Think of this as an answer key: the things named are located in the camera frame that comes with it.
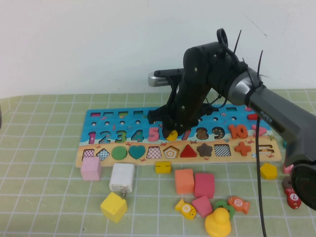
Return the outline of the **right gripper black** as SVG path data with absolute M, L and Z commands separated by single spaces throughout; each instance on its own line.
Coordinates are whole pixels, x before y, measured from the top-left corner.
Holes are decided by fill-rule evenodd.
M 211 87 L 206 84 L 188 82 L 184 75 L 156 76 L 148 75 L 148 84 L 151 87 L 171 86 L 171 94 L 165 105 L 150 110 L 148 122 L 162 122 L 162 134 L 167 138 L 174 130 L 182 135 L 187 130 L 198 125 L 198 119 L 203 115 L 211 114 L 212 108 L 204 104 Z

